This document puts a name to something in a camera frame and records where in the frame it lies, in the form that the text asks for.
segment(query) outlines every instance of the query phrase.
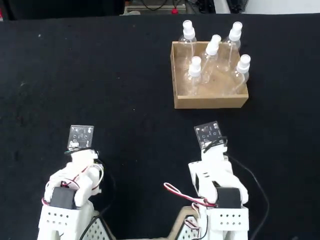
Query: black cable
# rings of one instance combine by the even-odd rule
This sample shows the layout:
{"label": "black cable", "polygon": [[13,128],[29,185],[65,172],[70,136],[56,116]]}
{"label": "black cable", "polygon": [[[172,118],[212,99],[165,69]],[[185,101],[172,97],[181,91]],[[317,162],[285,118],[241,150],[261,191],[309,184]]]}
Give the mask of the black cable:
{"label": "black cable", "polygon": [[157,8],[150,8],[150,7],[148,7],[148,6],[145,4],[145,1],[144,1],[144,0],[140,0],[140,1],[141,1],[141,3],[142,3],[147,9],[149,9],[149,10],[151,10],[151,11],[156,11],[156,10],[162,8],[162,7],[167,3],[168,0],[164,0],[163,3],[162,3],[160,6],[158,6]]}
{"label": "black cable", "polygon": [[259,181],[257,180],[256,176],[254,175],[254,173],[249,169],[247,168],[245,165],[243,165],[241,162],[239,162],[237,159],[235,159],[234,157],[228,155],[228,154],[225,154],[227,157],[229,157],[232,161],[234,161],[235,163],[237,163],[240,167],[242,167],[243,169],[247,170],[251,176],[253,177],[254,181],[256,182],[257,186],[259,187],[260,191],[262,192],[262,195],[265,199],[265,202],[266,202],[266,211],[265,211],[265,214],[260,222],[260,224],[258,225],[258,227],[254,230],[254,232],[252,233],[251,237],[250,237],[250,240],[254,240],[255,237],[257,236],[258,232],[260,231],[260,229],[262,228],[262,226],[265,224],[265,221],[269,215],[269,209],[270,209],[270,203],[269,203],[269,199],[268,199],[268,196],[265,192],[265,190],[263,189],[263,187],[260,185]]}
{"label": "black cable", "polygon": [[71,155],[73,153],[81,152],[81,151],[88,150],[88,149],[91,149],[91,147],[72,148],[71,150],[65,151],[64,154],[65,155]]}
{"label": "black cable", "polygon": [[210,148],[215,147],[215,146],[221,144],[221,143],[220,143],[221,140],[223,140],[224,146],[227,146],[228,138],[227,138],[226,136],[222,136],[222,137],[219,137],[218,139],[210,142],[210,143],[208,144],[208,146],[205,147],[203,153],[205,154]]}
{"label": "black cable", "polygon": [[175,0],[172,0],[172,5],[176,9],[179,3],[181,3],[182,0],[178,0],[178,2],[175,4]]}
{"label": "black cable", "polygon": [[102,160],[100,160],[100,159],[98,158],[98,159],[96,159],[96,161],[103,165],[104,172],[108,172],[108,175],[109,175],[109,177],[110,177],[110,179],[111,179],[111,181],[112,181],[113,197],[112,197],[112,200],[110,201],[110,203],[109,203],[103,210],[101,210],[97,216],[94,216],[94,217],[92,218],[92,220],[89,222],[88,226],[86,226],[86,228],[84,229],[84,231],[83,231],[81,237],[79,238],[79,240],[83,240],[83,239],[84,239],[84,237],[85,237],[87,231],[89,230],[89,228],[91,227],[91,225],[94,224],[97,219],[101,218],[101,217],[104,215],[104,213],[110,208],[110,206],[112,205],[112,203],[113,203],[113,202],[115,201],[115,199],[116,199],[116,180],[115,180],[114,176],[113,176],[113,175],[111,174],[111,172],[106,168],[106,165],[105,165],[105,163],[104,163]]}
{"label": "black cable", "polygon": [[206,215],[206,229],[205,229],[205,233],[202,237],[198,237],[198,238],[193,238],[192,240],[201,240],[201,239],[204,239],[205,236],[207,235],[208,233],[208,225],[209,225],[209,216]]}

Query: bottle cap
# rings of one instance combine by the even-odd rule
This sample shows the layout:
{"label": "bottle cap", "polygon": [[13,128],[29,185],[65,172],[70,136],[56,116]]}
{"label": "bottle cap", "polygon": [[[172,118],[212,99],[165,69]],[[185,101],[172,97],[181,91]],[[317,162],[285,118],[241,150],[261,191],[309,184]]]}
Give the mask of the bottle cap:
{"label": "bottle cap", "polygon": [[188,73],[192,77],[199,77],[200,76],[200,74],[201,74],[201,58],[199,56],[194,56],[192,58]]}
{"label": "bottle cap", "polygon": [[196,36],[195,29],[192,26],[192,22],[190,20],[185,20],[182,23],[183,26],[183,36],[185,39],[191,40]]}
{"label": "bottle cap", "polygon": [[205,52],[209,56],[214,56],[217,54],[218,50],[219,50],[219,41],[211,40],[211,42],[209,42],[208,45],[206,46]]}
{"label": "bottle cap", "polygon": [[221,42],[220,35],[218,34],[213,35],[210,42],[217,42],[219,44]]}
{"label": "bottle cap", "polygon": [[232,29],[230,30],[229,39],[234,42],[240,40],[241,30],[242,30],[242,23],[239,21],[236,21],[233,24]]}
{"label": "bottle cap", "polygon": [[236,70],[241,74],[247,73],[250,68],[250,61],[251,57],[248,54],[242,55],[240,57],[240,61],[236,65]]}

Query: black tablecloth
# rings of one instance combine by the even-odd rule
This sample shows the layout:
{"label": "black tablecloth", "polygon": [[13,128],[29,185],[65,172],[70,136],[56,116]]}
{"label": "black tablecloth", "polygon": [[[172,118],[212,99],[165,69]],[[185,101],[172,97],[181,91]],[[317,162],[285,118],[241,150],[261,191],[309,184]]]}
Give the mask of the black tablecloth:
{"label": "black tablecloth", "polygon": [[[186,18],[200,41],[243,22],[241,53],[252,57],[243,108],[174,109],[169,55]],[[93,147],[116,179],[116,201],[104,216],[115,236],[167,236],[190,202],[162,184],[195,196],[188,163],[200,149],[193,126],[215,120],[229,153],[270,198],[257,239],[318,238],[319,21],[313,14],[0,23],[0,239],[36,239],[44,187],[68,161],[74,124],[95,126]],[[249,192],[252,232],[266,205],[250,175],[233,169]],[[94,197],[95,207],[111,195]]]}

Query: white surface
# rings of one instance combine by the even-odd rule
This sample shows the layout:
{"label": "white surface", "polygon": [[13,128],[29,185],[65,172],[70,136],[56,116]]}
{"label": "white surface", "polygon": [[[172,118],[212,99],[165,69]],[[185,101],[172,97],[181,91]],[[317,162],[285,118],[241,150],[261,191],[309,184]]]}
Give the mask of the white surface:
{"label": "white surface", "polygon": [[233,42],[239,41],[241,38],[241,30],[242,30],[241,22],[236,21],[235,23],[233,23],[229,33],[229,39]]}
{"label": "white surface", "polygon": [[320,13],[320,0],[248,0],[244,13],[246,14]]}
{"label": "white surface", "polygon": [[196,32],[190,20],[185,20],[182,23],[182,26],[183,26],[183,36],[185,39],[192,40],[193,38],[195,38]]}
{"label": "white surface", "polygon": [[243,54],[236,65],[236,70],[241,74],[247,73],[250,68],[250,61],[251,57],[248,54]]}

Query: white 3d-printed part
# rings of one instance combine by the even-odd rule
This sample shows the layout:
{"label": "white 3d-printed part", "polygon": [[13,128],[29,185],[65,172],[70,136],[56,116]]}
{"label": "white 3d-printed part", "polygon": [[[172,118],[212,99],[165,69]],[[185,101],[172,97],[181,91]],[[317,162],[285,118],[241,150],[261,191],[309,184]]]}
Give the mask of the white 3d-printed part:
{"label": "white 3d-printed part", "polygon": [[79,210],[44,205],[42,207],[39,228],[59,232],[64,232],[68,229],[77,229],[80,219],[79,215]]}
{"label": "white 3d-printed part", "polygon": [[207,211],[213,231],[248,231],[248,208],[213,208]]}
{"label": "white 3d-printed part", "polygon": [[83,240],[111,240],[107,230],[98,218],[86,232]]}
{"label": "white 3d-printed part", "polygon": [[[197,220],[195,219],[194,216],[188,216],[188,217],[186,217],[186,219],[188,219],[191,223],[195,224],[196,226],[198,225]],[[198,233],[199,233],[198,229],[191,229],[189,226],[187,226],[185,223],[183,223],[183,226],[182,226],[176,240],[196,239],[196,238],[198,238]]]}

